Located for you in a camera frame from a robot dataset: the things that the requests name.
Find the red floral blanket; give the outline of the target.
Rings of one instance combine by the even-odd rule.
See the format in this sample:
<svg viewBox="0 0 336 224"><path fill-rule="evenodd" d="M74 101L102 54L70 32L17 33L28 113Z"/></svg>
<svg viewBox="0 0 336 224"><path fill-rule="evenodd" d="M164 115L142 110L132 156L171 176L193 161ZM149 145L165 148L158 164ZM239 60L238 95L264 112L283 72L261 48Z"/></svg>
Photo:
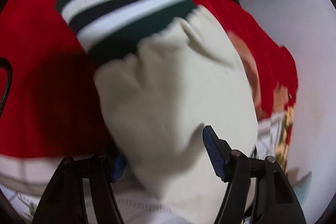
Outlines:
<svg viewBox="0 0 336 224"><path fill-rule="evenodd" d="M194 0L239 36L256 61L260 118L293 106L294 59L232 0ZM9 0L1 12L1 56L13 67L1 117L1 154L39 159L82 156L110 141L93 82L96 66L55 8L56 0Z"/></svg>

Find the green cream varsity jacket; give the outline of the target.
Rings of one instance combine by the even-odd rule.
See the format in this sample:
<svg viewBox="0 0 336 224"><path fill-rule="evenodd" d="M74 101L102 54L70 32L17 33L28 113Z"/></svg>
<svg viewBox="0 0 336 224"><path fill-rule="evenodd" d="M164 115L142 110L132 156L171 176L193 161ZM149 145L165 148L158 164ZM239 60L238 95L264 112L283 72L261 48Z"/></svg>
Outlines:
<svg viewBox="0 0 336 224"><path fill-rule="evenodd" d="M97 64L106 126L144 188L192 223L213 223L226 185L205 125L245 154L257 119L242 60L212 13L192 0L57 0Z"/></svg>

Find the white quilted bed sheet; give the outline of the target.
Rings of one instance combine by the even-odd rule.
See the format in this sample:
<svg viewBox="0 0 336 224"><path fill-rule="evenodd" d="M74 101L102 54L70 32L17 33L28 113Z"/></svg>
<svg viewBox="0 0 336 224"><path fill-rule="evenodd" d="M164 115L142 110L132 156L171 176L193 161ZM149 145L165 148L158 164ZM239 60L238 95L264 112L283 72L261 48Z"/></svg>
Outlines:
<svg viewBox="0 0 336 224"><path fill-rule="evenodd" d="M256 144L263 157L274 155L282 148L288 149L287 145L281 144L286 136L282 137L280 134L284 131L284 124L292 124L293 113L294 110L289 108L288 111L275 112L269 119L258 122L259 137ZM31 223L40 198L14 191L3 184L1 191L24 223ZM142 190L119 194L117 204L126 223L188 223Z"/></svg>

